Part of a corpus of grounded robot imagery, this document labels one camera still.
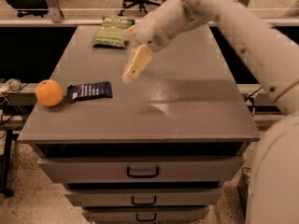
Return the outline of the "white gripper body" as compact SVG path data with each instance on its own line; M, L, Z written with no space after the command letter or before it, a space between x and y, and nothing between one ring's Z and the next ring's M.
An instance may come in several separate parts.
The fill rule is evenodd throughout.
M169 15L152 11L136 25L132 41L136 46L149 45L152 51L160 51L171 41L170 26Z

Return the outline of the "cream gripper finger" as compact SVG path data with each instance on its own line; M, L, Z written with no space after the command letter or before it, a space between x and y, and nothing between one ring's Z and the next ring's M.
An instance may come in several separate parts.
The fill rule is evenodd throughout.
M129 48L128 63L125 65L121 79L124 83L131 83L147 67L152 59L152 49L149 45L143 44Z
M130 40L133 38L133 36L135 35L137 29L137 25L133 25L129 28L127 28L126 30L121 32L121 37L125 40Z

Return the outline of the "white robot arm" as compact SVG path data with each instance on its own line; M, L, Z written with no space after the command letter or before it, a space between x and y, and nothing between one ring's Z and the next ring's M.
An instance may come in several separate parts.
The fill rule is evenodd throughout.
M299 224L299 46L235 0L166 0L123 32L122 79L136 79L177 35L214 22L284 117L262 137L250 172L246 224Z

